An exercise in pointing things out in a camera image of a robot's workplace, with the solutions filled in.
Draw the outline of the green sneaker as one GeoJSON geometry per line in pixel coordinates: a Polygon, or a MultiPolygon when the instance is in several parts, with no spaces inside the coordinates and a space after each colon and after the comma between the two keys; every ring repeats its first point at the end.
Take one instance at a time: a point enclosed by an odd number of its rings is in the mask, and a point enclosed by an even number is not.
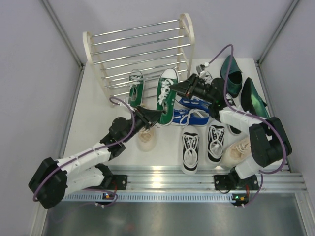
{"type": "Polygon", "coordinates": [[[173,120],[173,110],[177,93],[171,90],[170,87],[178,84],[178,82],[178,72],[175,68],[164,70],[158,80],[156,110],[162,111],[162,115],[158,121],[162,126],[169,125],[173,120]]]}
{"type": "Polygon", "coordinates": [[[144,77],[140,70],[134,69],[129,75],[129,104],[137,107],[142,102],[144,91],[144,77]]]}

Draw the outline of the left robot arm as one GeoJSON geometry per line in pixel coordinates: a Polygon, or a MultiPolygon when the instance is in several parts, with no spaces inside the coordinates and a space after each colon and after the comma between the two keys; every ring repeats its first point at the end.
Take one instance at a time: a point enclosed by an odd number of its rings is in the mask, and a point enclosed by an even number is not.
{"type": "Polygon", "coordinates": [[[34,202],[50,209],[64,197],[80,190],[109,191],[115,177],[106,163],[121,155],[126,142],[141,129],[150,130],[162,115],[162,111],[140,105],[132,108],[118,98],[111,97],[110,101],[123,104],[130,119],[115,118],[105,137],[78,154],[57,160],[44,159],[28,183],[34,202]]]}

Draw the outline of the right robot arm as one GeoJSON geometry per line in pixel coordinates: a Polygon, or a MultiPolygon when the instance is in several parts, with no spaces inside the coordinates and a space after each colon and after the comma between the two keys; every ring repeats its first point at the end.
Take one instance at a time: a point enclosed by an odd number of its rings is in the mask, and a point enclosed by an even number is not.
{"type": "Polygon", "coordinates": [[[243,111],[230,105],[226,98],[229,76],[233,74],[230,67],[222,77],[214,78],[209,84],[201,77],[205,67],[200,65],[197,74],[193,73],[185,81],[171,85],[170,90],[185,99],[196,96],[208,102],[208,113],[213,119],[246,134],[250,153],[226,175],[228,189],[240,190],[252,176],[257,173],[263,175],[263,169],[270,164],[279,160],[284,164],[292,154],[292,146],[279,118],[261,117],[252,107],[243,111]]]}

